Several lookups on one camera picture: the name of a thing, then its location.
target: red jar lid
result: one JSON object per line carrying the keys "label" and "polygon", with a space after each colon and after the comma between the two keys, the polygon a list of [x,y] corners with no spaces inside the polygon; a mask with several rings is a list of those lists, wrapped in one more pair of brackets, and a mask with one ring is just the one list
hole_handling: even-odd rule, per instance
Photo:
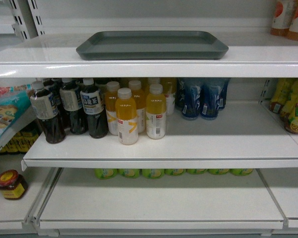
{"label": "red jar lid", "polygon": [[0,187],[5,187],[13,184],[19,177],[16,170],[8,170],[0,174]]}

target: plastic tray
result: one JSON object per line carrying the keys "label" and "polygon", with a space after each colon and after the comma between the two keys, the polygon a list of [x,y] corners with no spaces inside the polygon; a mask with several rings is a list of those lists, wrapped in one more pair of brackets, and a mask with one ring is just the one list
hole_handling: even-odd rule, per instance
{"label": "plastic tray", "polygon": [[227,51],[204,31],[104,31],[76,49],[84,60],[218,60]]}

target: white bottle cap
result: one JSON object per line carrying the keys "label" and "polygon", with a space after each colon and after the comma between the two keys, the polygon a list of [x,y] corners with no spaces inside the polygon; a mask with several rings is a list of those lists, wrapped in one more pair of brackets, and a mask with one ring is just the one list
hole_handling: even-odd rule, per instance
{"label": "white bottle cap", "polygon": [[161,94],[162,93],[162,85],[158,83],[154,83],[150,85],[150,93],[152,94]]}
{"label": "white bottle cap", "polygon": [[160,78],[148,78],[148,84],[160,83]]}
{"label": "white bottle cap", "polygon": [[42,81],[35,81],[32,83],[32,88],[34,90],[40,90],[40,89],[43,89],[44,88],[44,84]]}
{"label": "white bottle cap", "polygon": [[73,78],[62,78],[63,83],[69,83],[72,82],[74,79]]}
{"label": "white bottle cap", "polygon": [[130,88],[120,88],[118,89],[118,97],[120,99],[129,99],[131,98],[131,89]]}
{"label": "white bottle cap", "polygon": [[141,89],[141,82],[139,80],[131,80],[129,81],[128,86],[131,90],[139,90]]}
{"label": "white bottle cap", "polygon": [[106,88],[109,92],[116,92],[120,88],[120,85],[117,81],[110,81],[106,84]]}
{"label": "white bottle cap", "polygon": [[83,78],[83,83],[84,85],[92,85],[94,84],[94,79],[93,78]]}

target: white shelf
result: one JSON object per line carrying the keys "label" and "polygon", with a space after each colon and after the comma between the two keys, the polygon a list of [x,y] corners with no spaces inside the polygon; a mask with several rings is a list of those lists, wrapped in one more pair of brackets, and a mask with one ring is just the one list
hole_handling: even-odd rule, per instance
{"label": "white shelf", "polygon": [[256,171],[242,178],[206,173],[98,180],[93,169],[66,168],[40,217],[41,229],[59,229],[60,234],[84,229],[89,234],[97,229],[107,234],[117,229],[120,234],[249,233],[248,229],[259,233],[282,227],[283,217]]}
{"label": "white shelf", "polygon": [[22,155],[0,156],[0,174],[15,169],[21,173],[29,189],[20,200],[6,200],[0,193],[0,234],[35,233],[30,212],[44,187],[50,168],[30,168],[21,170]]}
{"label": "white shelf", "polygon": [[260,171],[288,220],[288,228],[298,229],[298,168]]}
{"label": "white shelf", "polygon": [[213,121],[187,121],[175,110],[164,138],[143,132],[131,146],[110,133],[93,139],[68,132],[54,145],[42,134],[23,160],[23,168],[280,168],[298,167],[298,145],[262,105],[228,102]]}
{"label": "white shelf", "polygon": [[298,42],[211,33],[229,46],[221,60],[85,61],[75,50],[92,34],[44,35],[0,52],[0,77],[298,77]]}

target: glass jar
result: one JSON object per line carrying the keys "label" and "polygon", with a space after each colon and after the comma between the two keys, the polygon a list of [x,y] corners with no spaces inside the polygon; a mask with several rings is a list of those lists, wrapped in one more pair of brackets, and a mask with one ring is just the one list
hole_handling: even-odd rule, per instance
{"label": "glass jar", "polygon": [[0,174],[0,192],[5,199],[18,200],[28,189],[28,184],[16,170]]}

